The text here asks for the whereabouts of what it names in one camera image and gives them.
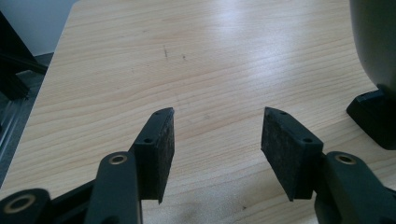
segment light wood surface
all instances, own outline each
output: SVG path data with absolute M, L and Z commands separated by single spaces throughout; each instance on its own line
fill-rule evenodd
M 265 106 L 396 189 L 396 152 L 347 115 L 375 86 L 356 54 L 347 1 L 80 0 L 0 191 L 56 197 L 127 150 L 154 111 L 175 109 L 176 154 L 145 223 L 317 223 L 289 203 L 260 151 Z

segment wall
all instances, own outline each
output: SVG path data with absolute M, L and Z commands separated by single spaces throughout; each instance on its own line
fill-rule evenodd
M 0 0 L 0 10 L 34 56 L 52 53 L 77 0 Z

